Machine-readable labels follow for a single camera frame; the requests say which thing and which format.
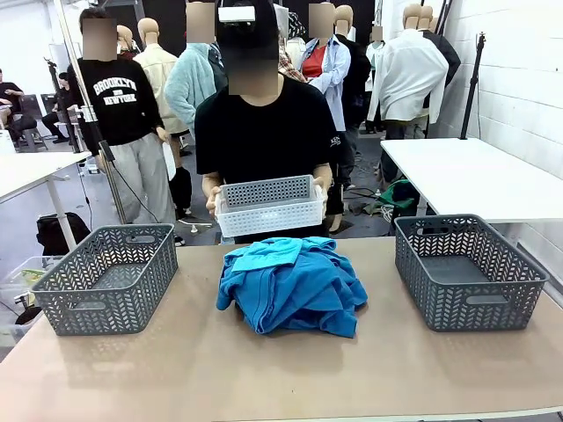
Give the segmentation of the person's right hand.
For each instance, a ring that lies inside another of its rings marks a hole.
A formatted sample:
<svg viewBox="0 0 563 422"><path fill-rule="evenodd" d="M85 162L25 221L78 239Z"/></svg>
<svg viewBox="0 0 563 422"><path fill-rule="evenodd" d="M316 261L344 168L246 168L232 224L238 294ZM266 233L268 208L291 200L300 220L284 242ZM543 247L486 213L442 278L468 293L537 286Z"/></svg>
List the person's right hand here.
<svg viewBox="0 0 563 422"><path fill-rule="evenodd" d="M220 186L207 186L204 188L204 193L207 197L206 209L212 218L216 217L216 201L218 195L221 193Z"/></svg>

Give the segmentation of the person's left hand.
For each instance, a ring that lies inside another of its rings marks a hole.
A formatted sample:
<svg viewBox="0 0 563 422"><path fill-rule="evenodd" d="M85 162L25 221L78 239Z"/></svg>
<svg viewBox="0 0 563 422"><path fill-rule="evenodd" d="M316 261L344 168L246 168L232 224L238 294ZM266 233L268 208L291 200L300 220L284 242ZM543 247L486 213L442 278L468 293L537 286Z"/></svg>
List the person's left hand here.
<svg viewBox="0 0 563 422"><path fill-rule="evenodd" d="M324 212L327 206L328 189L330 188L330 184L331 180L322 176L318 176L313 179L313 185L315 188L320 190Z"/></svg>

